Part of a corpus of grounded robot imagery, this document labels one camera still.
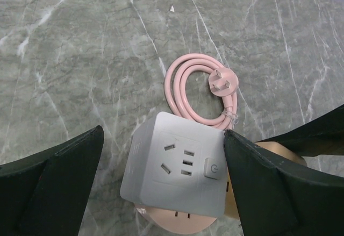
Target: three-prong outlet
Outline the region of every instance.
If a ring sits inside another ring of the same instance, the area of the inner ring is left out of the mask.
[[[121,197],[177,215],[222,216],[227,187],[223,143],[221,130],[158,113],[134,133]]]

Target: socket hole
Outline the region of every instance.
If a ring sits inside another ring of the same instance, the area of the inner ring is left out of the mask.
[[[171,150],[173,148],[176,148],[176,146],[174,144],[170,145],[170,146],[165,146],[165,151]]]
[[[181,174],[191,176],[192,173],[186,170],[182,170]]]
[[[190,165],[190,166],[192,166],[192,165],[193,165],[193,163],[192,163],[192,162],[185,161],[185,160],[183,160],[183,164],[184,164],[184,165]]]
[[[195,153],[184,150],[184,154],[189,155],[189,156],[195,156]]]
[[[161,168],[162,168],[164,171],[166,171],[167,174],[170,174],[170,173],[171,173],[171,170],[170,170],[169,168],[167,168],[167,166],[166,166],[164,163],[161,165]]]

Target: power strip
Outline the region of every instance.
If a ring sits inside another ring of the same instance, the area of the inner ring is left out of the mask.
[[[224,132],[160,112],[134,133],[120,188],[139,205],[208,217],[225,211]]]

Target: marble surface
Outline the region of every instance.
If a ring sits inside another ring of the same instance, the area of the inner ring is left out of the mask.
[[[240,81],[235,130],[259,140],[344,102],[344,9],[326,0],[0,0],[0,163],[96,125],[105,143],[80,235],[172,235],[119,197],[135,128],[158,111],[166,69],[192,52],[214,56]],[[204,74],[192,106],[215,117]],[[344,159],[309,158],[344,175]],[[242,235],[218,219],[198,235]]]

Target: power button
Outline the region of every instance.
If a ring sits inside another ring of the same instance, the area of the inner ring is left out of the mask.
[[[221,179],[219,162],[213,158],[207,158],[204,162],[204,176],[215,180]]]

